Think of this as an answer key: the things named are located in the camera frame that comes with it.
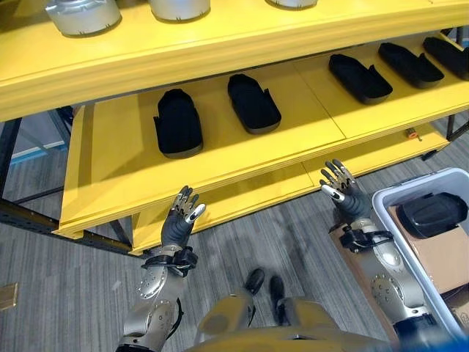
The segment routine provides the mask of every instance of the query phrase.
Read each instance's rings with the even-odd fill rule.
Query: white plastic bin
[[[387,211],[388,207],[392,205],[398,205],[428,193],[437,194],[441,192],[455,194],[469,204],[469,173],[462,169],[448,168],[404,181],[399,185],[376,192],[373,195],[373,208],[378,217],[376,223],[381,223],[387,231],[394,235],[396,246],[401,252],[408,268],[424,290],[426,301],[431,307],[435,318],[454,337],[464,337],[464,331],[454,319],[444,300],[414,255],[413,250],[407,244],[404,236],[402,236]],[[461,223],[461,226],[469,234],[469,217]]]

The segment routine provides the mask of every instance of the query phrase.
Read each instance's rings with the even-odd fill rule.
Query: cardboard box
[[[388,212],[439,294],[469,282],[469,236],[461,227],[431,238],[415,238],[402,226],[396,207],[389,207]]]
[[[461,327],[469,334],[469,285],[461,287],[456,294],[447,298],[446,304]]]

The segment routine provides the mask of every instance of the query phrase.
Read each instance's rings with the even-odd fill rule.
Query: floor
[[[467,120],[459,115],[457,124]],[[444,131],[446,123],[436,122]],[[60,186],[66,154],[11,167],[11,200]],[[469,133],[427,162],[419,158],[360,177],[366,192],[447,166],[469,170]],[[25,204],[58,216],[61,194]],[[333,204],[316,192],[200,232],[190,245],[199,264],[181,296],[185,311],[164,351],[191,346],[197,323],[247,273],[262,266],[280,274],[287,295],[324,305],[341,329],[385,339],[384,331],[328,237]],[[111,236],[108,227],[98,229]],[[0,225],[0,287],[19,282],[14,309],[0,312],[0,351],[114,351],[136,300],[140,259],[103,252]],[[273,325],[267,285],[255,298],[254,326]]]

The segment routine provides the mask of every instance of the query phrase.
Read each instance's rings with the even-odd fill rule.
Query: shelf board
[[[424,52],[422,43],[428,36],[416,35],[389,41],[419,55]],[[380,58],[379,47],[380,43],[371,43],[334,52],[354,57],[367,67],[374,65],[394,88],[387,100],[373,106],[365,106],[354,99],[326,68],[330,54],[295,61],[302,77],[348,139],[402,129],[412,123],[428,122],[469,108],[469,81],[457,78],[426,54],[445,78],[431,89],[414,88]]]
[[[212,0],[190,23],[155,20],[121,0],[122,22],[62,36],[46,0],[0,3],[0,121],[72,103],[468,23],[468,0],[320,0],[286,11],[263,0]]]
[[[194,232],[248,213],[299,197],[314,189],[303,165],[295,164],[248,180],[204,192],[207,210]],[[161,228],[171,202],[146,209],[132,217],[133,254],[160,244]]]
[[[199,112],[203,151],[174,160],[158,149],[153,116],[166,89],[103,101],[75,117],[58,233],[72,233],[172,199],[184,184],[225,186],[307,158],[344,138],[292,63],[246,72],[269,88],[282,113],[273,132],[253,136],[237,118],[229,75],[177,87]]]
[[[326,160],[339,158],[354,175],[362,175],[448,144],[430,124],[418,126],[416,130],[422,142],[409,140],[403,132],[398,132],[205,192],[200,200],[207,204],[207,211],[197,220],[194,232],[319,189],[320,170]],[[138,254],[160,244],[161,228],[170,204],[158,205],[133,216],[132,253]]]
[[[362,143],[351,148],[339,150],[323,158],[304,161],[303,165],[314,184],[324,177],[321,169],[326,160],[333,158],[342,161],[353,175],[359,176],[400,161],[422,155],[430,150],[439,150],[448,144],[430,124],[416,127],[418,139],[407,139],[405,131],[393,133],[374,141]]]
[[[353,50],[356,56],[366,57],[377,48],[370,44]],[[324,79],[312,78],[311,72],[320,71],[316,70],[318,62],[327,67],[323,61],[324,56],[319,55],[246,71],[262,87],[269,88],[283,115],[280,127],[262,136],[246,133],[236,117],[226,92],[230,75],[176,86],[193,98],[204,136],[203,151],[183,160],[167,159],[158,150],[152,117],[166,89],[82,109],[73,124],[62,217],[56,232],[74,235],[164,204],[185,184],[198,192],[210,191],[468,106],[469,97],[464,94],[469,91],[468,83],[448,72],[439,87],[417,90],[392,71],[386,73],[386,78],[392,82],[396,98],[364,106],[340,86],[334,86],[337,82],[327,69],[321,72]],[[333,102],[339,109],[350,111],[334,114]]]

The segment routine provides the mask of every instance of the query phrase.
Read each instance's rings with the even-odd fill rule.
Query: black wire
[[[177,299],[176,302],[177,302],[177,308],[178,308],[177,320],[176,320],[176,323],[174,323],[173,327],[171,328],[171,332],[168,334],[166,339],[170,338],[173,335],[173,333],[176,332],[177,328],[179,328],[179,325],[181,324],[182,316],[184,315],[184,312],[182,311],[181,300]]]

